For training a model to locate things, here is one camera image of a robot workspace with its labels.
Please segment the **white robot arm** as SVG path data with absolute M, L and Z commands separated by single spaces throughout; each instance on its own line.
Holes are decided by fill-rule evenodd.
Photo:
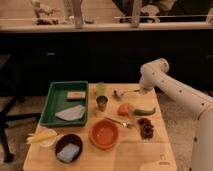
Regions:
M 213 171 L 213 97 L 167 75 L 169 63 L 160 58 L 140 68 L 140 92 L 155 86 L 176 102 L 191 110 L 199 120 L 192 149 L 190 171 Z

